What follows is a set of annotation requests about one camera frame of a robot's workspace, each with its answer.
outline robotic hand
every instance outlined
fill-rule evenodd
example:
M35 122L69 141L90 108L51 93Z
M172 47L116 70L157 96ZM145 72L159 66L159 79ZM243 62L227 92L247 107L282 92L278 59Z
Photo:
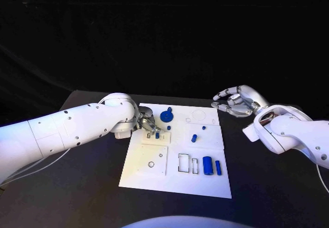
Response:
M255 114L253 123L242 129L247 139L258 139L276 154L288 149L302 152L314 164L329 169L329 121L312 121L294 107L271 105L246 85L220 91L213 100L229 96L227 105L213 102L213 108L235 117Z
M151 109L136 107L126 94L106 95L97 104L86 104L32 120L0 128L0 184L31 162L82 145L112 132L116 139L155 126Z

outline white cable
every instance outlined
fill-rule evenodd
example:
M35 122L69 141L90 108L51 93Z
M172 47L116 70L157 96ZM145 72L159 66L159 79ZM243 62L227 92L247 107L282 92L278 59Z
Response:
M315 169L317 169L317 173L318 173L320 182L321 182L323 187L324 187L324 189L325 189L325 191L327 191L327 193L329 193L327 187L325 187L324 182L323 182L323 180L321 180L318 165L315 165Z
M21 172L24 172L25 170L28 170L32 166L35 166L47 157L41 158L32 165L30 165L25 169L22 169L20 172L14 173L11 176L8 176L7 179L12 178L15 175L18 175Z
M2 184L0 185L0 187L1 187L4 184L9 183L11 181L14 181L14 180L17 180L17 179L20 179L20 178L22 178L22 177L25 177L25 176L34 174L35 172L41 171L45 167L48 167L48 166L50 166L50 165L63 157L63 155L69 152L69 150L70 150L70 148L64 151L64 153L60 155L60 157L58 157L48 165L45 165L43 168L37 169L35 171L27 173L27 174L22 175L21 177L17 177L17 178L14 178L12 180L9 180L8 182L2 183Z

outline table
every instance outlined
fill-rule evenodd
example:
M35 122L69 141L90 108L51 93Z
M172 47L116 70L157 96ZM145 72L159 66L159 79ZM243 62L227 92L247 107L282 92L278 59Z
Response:
M61 110L96 103L106 93L74 91ZM209 107L210 100L131 95L135 103ZM14 181L0 197L0 227L121 227L170 215L229 220L253 227L327 227L329 194L315 165L289 150L249 142L252 117L219 112L232 199L119 188L129 139L113 134L73 148L44 170ZM45 159L50 163L61 153ZM329 171L321 168L329 183Z

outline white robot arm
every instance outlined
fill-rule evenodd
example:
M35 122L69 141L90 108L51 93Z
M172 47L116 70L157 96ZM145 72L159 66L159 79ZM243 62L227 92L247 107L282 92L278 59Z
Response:
M302 152L314 164L329 169L329 121L312 121L294 107L269 105L258 92L246 85L219 92L213 100L230 95L227 105L211 107L236 117L255 114L253 123L242 129L247 139L258 139L276 154L288 149Z
M31 162L113 132L115 138L154 125L151 109L136 107L126 94L109 94L86 104L0 128L0 184Z

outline white board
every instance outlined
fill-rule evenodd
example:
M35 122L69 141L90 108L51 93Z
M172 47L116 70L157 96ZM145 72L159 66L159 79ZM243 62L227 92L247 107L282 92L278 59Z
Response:
M118 186L230 199L216 109L164 104L139 104L139 106L145 106L152 110L155 124L170 134L165 133L162 139L152 142L155 139L145 139L144 130L132 132ZM159 113L168 107L171 107L172 120L164 123L159 120ZM196 142L191 142L193 134L197 135ZM145 151L141 150L141 146L146 147L146 157L141 154ZM165 169L162 168L162 159L157 161L161 164L159 168L155 167L155 162L154 167L146 166L148 162L155 158L158 159L157 156L161 150L165 151ZM178 154L188 155L187 173L178 172ZM204 156L211 158L213 175L210 176L203 175L201 157ZM197 159L197 174L191 173L191 159ZM220 163L220 176L216 174L216 160Z

